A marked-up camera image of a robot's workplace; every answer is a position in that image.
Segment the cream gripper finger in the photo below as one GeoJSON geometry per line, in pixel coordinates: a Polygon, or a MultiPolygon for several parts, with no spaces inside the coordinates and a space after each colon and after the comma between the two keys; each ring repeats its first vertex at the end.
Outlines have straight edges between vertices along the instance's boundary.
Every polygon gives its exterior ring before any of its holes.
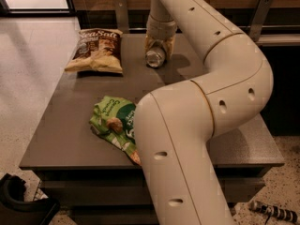
{"type": "Polygon", "coordinates": [[[160,43],[158,40],[153,39],[149,35],[145,37],[145,43],[144,43],[144,49],[145,49],[145,58],[147,60],[159,60],[159,49],[160,49],[160,43]]]}
{"type": "Polygon", "coordinates": [[[166,53],[167,60],[170,60],[173,55],[174,42],[175,36],[169,37],[162,42],[162,47],[166,53]]]}

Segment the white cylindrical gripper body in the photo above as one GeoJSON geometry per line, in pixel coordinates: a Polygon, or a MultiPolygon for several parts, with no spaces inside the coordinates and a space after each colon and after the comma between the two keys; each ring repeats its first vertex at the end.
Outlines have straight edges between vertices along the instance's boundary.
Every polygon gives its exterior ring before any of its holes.
{"type": "Polygon", "coordinates": [[[175,35],[177,25],[175,21],[162,22],[156,20],[153,16],[148,16],[147,35],[153,39],[166,40],[175,35]]]}

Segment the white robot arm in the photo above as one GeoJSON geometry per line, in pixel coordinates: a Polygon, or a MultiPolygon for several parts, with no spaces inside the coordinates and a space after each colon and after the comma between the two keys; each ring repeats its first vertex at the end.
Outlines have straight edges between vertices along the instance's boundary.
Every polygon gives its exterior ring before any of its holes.
{"type": "Polygon", "coordinates": [[[154,90],[134,116],[135,140],[159,225],[234,225],[206,143],[255,117],[273,89],[253,40],[203,0],[152,0],[170,16],[206,74],[154,90]]]}

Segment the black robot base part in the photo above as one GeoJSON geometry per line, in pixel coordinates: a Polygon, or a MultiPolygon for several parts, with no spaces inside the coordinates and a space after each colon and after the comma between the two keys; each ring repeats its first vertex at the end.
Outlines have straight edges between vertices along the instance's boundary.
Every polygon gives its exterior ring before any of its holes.
{"type": "Polygon", "coordinates": [[[25,181],[6,173],[0,179],[0,225],[49,225],[60,209],[56,199],[24,200],[25,181]]]}

